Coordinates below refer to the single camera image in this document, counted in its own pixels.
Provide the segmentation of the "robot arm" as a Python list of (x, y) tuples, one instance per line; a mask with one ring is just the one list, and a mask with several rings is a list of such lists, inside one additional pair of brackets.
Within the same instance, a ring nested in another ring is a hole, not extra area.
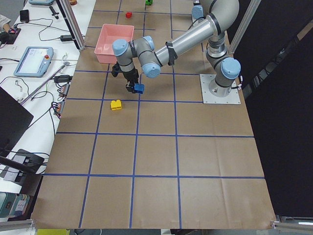
[(202, 7), (202, 4), (200, 3), (199, 0), (194, 0), (193, 1), (193, 8), (192, 8), (192, 11), (191, 11), (191, 15), (192, 15), (192, 18), (194, 20), (204, 19), (205, 18), (204, 12), (203, 12), (203, 7)]
[(173, 41), (155, 50), (151, 36), (126, 41), (117, 39), (112, 48), (117, 58), (111, 74), (117, 77), (122, 73), (127, 80), (126, 89), (131, 93), (143, 93), (139, 84), (139, 73), (133, 59), (137, 58), (141, 69), (148, 78), (155, 78), (164, 65), (173, 66), (178, 56), (192, 49), (205, 39), (208, 40), (207, 60), (216, 72), (215, 79), (210, 83), (210, 92), (217, 97), (225, 97), (232, 89), (232, 83), (240, 76), (240, 62), (227, 53), (225, 31), (236, 20), (240, 3), (237, 0), (201, 0), (203, 17), (195, 26), (188, 29)]

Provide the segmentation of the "person hand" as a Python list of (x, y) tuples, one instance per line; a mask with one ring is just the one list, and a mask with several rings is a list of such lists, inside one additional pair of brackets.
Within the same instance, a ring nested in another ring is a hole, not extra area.
[(0, 14), (0, 30), (4, 32), (8, 32), (10, 27), (11, 20), (7, 18), (6, 16)]

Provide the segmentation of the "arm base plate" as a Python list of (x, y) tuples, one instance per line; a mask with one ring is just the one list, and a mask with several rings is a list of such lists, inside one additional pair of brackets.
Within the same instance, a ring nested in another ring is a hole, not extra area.
[(202, 100), (204, 104), (240, 105), (238, 89), (232, 89), (236, 85), (227, 88), (220, 87), (215, 81), (215, 74), (200, 74)]

